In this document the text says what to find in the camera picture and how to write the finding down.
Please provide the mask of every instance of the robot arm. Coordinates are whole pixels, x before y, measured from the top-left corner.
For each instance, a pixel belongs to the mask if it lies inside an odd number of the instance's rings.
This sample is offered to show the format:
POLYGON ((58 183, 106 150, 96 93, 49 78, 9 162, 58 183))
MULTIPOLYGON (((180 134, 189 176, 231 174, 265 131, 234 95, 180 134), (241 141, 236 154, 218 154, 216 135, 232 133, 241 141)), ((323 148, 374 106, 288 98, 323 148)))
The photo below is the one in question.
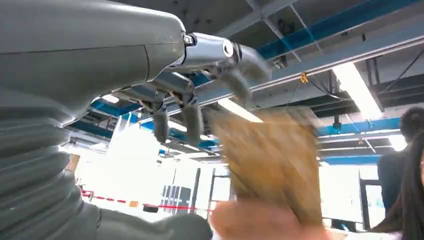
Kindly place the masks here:
MULTIPOLYGON (((69 133, 62 127, 95 97, 142 83, 158 91, 129 94, 159 119, 167 119, 163 98, 152 92, 173 92, 183 109, 199 113, 194 88, 161 83, 164 70, 208 70, 244 98, 247 79, 268 74, 257 53, 187 34, 174 15, 104 0, 0 0, 0 23, 0 239, 210 239, 200 217, 150 224, 83 202, 64 172, 69 155, 58 146, 69 133)), ((198 135, 194 125, 189 135, 198 135)))
MULTIPOLYGON (((164 98, 163 95, 155 99, 151 96, 158 96, 158 91, 174 96, 187 125, 187 139, 197 145, 203 132, 203 119, 197 105, 195 87, 190 79, 182 75, 176 77, 176 72, 206 72, 210 78, 224 82, 244 102, 251 98, 248 81, 269 81, 271 74, 264 59, 250 47, 202 33, 183 33, 182 39, 185 48, 182 62, 171 64, 165 69, 167 72, 151 82, 156 89, 149 90, 148 84, 137 86, 135 91, 139 94, 136 99, 152 115, 156 138, 165 142, 169 127, 164 98)), ((158 51, 158 55, 162 54, 161 49, 158 51)), ((123 95, 134 96, 128 90, 123 95)))

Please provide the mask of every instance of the fluorescent light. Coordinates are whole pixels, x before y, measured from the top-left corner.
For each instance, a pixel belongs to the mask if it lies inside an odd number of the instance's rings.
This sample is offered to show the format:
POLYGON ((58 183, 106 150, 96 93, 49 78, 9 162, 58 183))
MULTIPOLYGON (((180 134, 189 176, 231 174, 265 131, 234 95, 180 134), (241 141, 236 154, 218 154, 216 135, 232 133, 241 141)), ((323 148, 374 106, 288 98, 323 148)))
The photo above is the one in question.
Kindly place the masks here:
POLYGON ((188 149, 192 149, 194 151, 199 151, 199 149, 197 147, 194 147, 192 145, 184 144, 183 146, 186 147, 186 148, 188 148, 188 149))
POLYGON ((231 101, 228 98, 221 99, 218 101, 218 104, 222 107, 226 108, 228 111, 233 112, 236 115, 239 115, 240 117, 249 120, 253 123, 263 123, 261 119, 259 119, 257 116, 253 115, 252 113, 248 112, 243 107, 237 105, 233 101, 231 101))
POLYGON ((389 135, 387 136, 388 140, 390 141, 391 147, 396 151, 402 151, 407 147, 407 142, 405 141, 404 136, 402 135, 389 135))
POLYGON ((169 149, 169 152, 178 153, 178 154, 185 154, 185 152, 183 152, 183 151, 180 151, 180 150, 177 150, 177 149, 172 149, 172 148, 169 149))
POLYGON ((90 149, 105 149, 107 146, 103 142, 89 146, 90 149))
POLYGON ((323 148, 318 151, 343 151, 343 150, 359 150, 359 149, 369 149, 369 146, 355 146, 355 147, 334 147, 334 148, 323 148))
POLYGON ((334 138, 334 137, 345 137, 345 136, 352 136, 355 135, 355 133, 351 132, 351 133, 340 133, 340 134, 333 134, 333 135, 325 135, 325 136, 319 136, 319 139, 324 139, 324 138, 334 138))
POLYGON ((176 159, 192 159, 192 158, 204 158, 209 156, 206 152, 195 152, 195 153, 184 153, 174 156, 176 159))
POLYGON ((99 99, 100 97, 96 97, 93 99, 93 101, 91 101, 91 103, 94 103, 97 99, 99 99))
POLYGON ((210 167, 210 168, 225 168, 228 167, 228 163, 226 162, 208 162, 208 161, 202 161, 202 163, 204 163, 206 165, 206 167, 210 167))
POLYGON ((183 126, 183 125, 181 125, 181 124, 178 124, 178 123, 176 123, 176 122, 174 122, 174 121, 168 121, 168 126, 169 126, 170 128, 173 128, 173 129, 179 130, 179 131, 181 131, 181 132, 187 132, 187 127, 185 127, 185 126, 183 126))
POLYGON ((116 104, 117 102, 119 102, 119 98, 117 98, 116 96, 112 94, 104 95, 101 98, 113 104, 116 104))
POLYGON ((364 119, 377 119, 382 116, 379 106, 352 62, 340 64, 332 70, 364 119))
POLYGON ((208 137, 206 135, 200 135, 200 139, 203 141, 212 141, 213 139, 211 137, 208 137))
POLYGON ((169 147, 167 147, 167 146, 164 146, 164 145, 160 145, 160 146, 159 146, 159 149, 160 149, 160 150, 163 150, 163 151, 165 151, 165 152, 167 152, 170 148, 169 148, 169 147))
POLYGON ((399 132, 399 131, 400 129, 383 129, 383 130, 361 132, 360 134, 385 134, 385 133, 393 133, 393 132, 399 132))

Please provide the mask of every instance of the human hand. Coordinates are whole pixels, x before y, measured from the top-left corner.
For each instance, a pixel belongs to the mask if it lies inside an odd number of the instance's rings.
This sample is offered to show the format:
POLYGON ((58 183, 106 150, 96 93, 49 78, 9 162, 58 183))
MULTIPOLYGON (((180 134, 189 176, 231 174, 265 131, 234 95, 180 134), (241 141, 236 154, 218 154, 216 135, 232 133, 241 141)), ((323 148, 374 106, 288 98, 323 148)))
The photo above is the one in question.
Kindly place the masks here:
POLYGON ((300 225, 290 209, 258 201, 218 203, 210 224, 224 240, 330 240, 323 227, 300 225))

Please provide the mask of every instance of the metal beam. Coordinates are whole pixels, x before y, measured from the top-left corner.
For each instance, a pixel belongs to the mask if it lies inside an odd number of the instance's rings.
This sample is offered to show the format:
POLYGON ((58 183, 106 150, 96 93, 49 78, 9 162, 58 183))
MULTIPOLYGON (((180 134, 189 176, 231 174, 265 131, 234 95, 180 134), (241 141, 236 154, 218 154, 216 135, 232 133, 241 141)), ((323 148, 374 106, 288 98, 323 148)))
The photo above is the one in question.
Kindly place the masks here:
MULTIPOLYGON (((365 59, 410 48, 422 43, 424 43, 424 28, 422 27, 421 22, 415 22, 414 24, 404 27, 400 31, 387 33, 379 38, 367 40, 360 45, 346 47, 340 51, 319 56, 314 59, 274 71, 272 73, 271 81, 261 84, 251 84, 250 89, 252 91, 258 91, 270 88, 293 80, 299 80, 302 73, 307 73, 311 76, 331 70, 334 66, 339 64, 363 61, 365 59)), ((206 106, 215 103, 220 99, 232 96, 233 94, 229 89, 214 89, 207 92, 201 92, 198 95, 198 102, 201 106, 206 106)), ((180 112, 181 110, 177 104, 170 104, 168 106, 169 115, 180 112)))
POLYGON ((374 120, 374 121, 372 121, 372 124, 370 124, 367 121, 356 122, 354 125, 352 123, 346 123, 346 124, 343 124, 341 126, 340 131, 337 131, 336 129, 334 129, 334 127, 332 125, 319 127, 317 129, 317 131, 320 133, 321 136, 329 136, 329 135, 330 136, 332 136, 332 135, 336 136, 336 135, 338 135, 338 137, 333 138, 333 139, 344 139, 344 138, 349 139, 349 138, 353 138, 352 134, 358 133, 358 129, 359 129, 359 132, 361 132, 361 133, 374 132, 374 131, 392 131, 392 130, 398 130, 399 124, 400 124, 400 118, 395 117, 395 118, 386 118, 386 119, 374 120))
POLYGON ((380 158, 375 155, 355 155, 355 156, 330 156, 321 158, 321 162, 329 165, 376 165, 380 158))
POLYGON ((314 23, 257 49, 265 59, 272 59, 315 41, 365 24, 422 0, 366 0, 336 15, 314 23))
POLYGON ((230 37, 295 2, 297 2, 297 0, 275 0, 270 2, 262 8, 257 9, 243 18, 231 23, 229 26, 215 33, 215 35, 219 37, 230 37))
MULTIPOLYGON (((261 10, 256 0, 246 0, 246 2, 254 11, 261 10)), ((285 45, 285 47, 289 50, 292 50, 292 47, 286 41, 283 33, 279 30, 279 28, 267 16, 262 16, 262 20, 268 26, 268 28, 271 29, 271 31, 280 39, 280 41, 285 45)), ((291 53, 297 58, 297 60, 299 60, 299 62, 302 62, 302 59, 294 50, 292 50, 291 53)))
POLYGON ((102 136, 102 137, 105 137, 105 138, 108 138, 108 139, 112 138, 112 135, 114 133, 113 131, 109 131, 109 130, 106 130, 104 128, 98 127, 98 126, 94 126, 94 125, 87 123, 87 122, 84 122, 84 121, 76 121, 76 122, 72 123, 71 125, 69 125, 69 127, 70 128, 76 128, 76 129, 82 130, 84 132, 91 133, 91 134, 94 134, 94 135, 97 135, 97 136, 102 136))
POLYGON ((330 143, 344 143, 344 142, 357 142, 359 140, 374 140, 374 139, 386 139, 389 135, 400 135, 400 130, 394 130, 389 132, 375 132, 368 134, 353 134, 353 135, 342 135, 329 138, 319 138, 319 144, 330 144, 330 143))

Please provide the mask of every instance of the cardboard piece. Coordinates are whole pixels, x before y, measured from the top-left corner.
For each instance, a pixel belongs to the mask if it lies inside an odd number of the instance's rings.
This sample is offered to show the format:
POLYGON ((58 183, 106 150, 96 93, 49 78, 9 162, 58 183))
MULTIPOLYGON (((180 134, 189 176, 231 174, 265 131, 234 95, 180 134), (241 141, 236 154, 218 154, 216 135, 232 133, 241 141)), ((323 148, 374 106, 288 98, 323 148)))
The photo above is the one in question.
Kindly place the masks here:
POLYGON ((214 120, 237 199, 289 207, 301 224, 322 226, 313 119, 286 111, 256 115, 264 123, 236 115, 214 120))
POLYGON ((65 169, 74 173, 75 169, 77 169, 79 161, 80 161, 79 155, 71 154, 70 157, 69 157, 69 163, 68 163, 68 165, 66 166, 65 169))

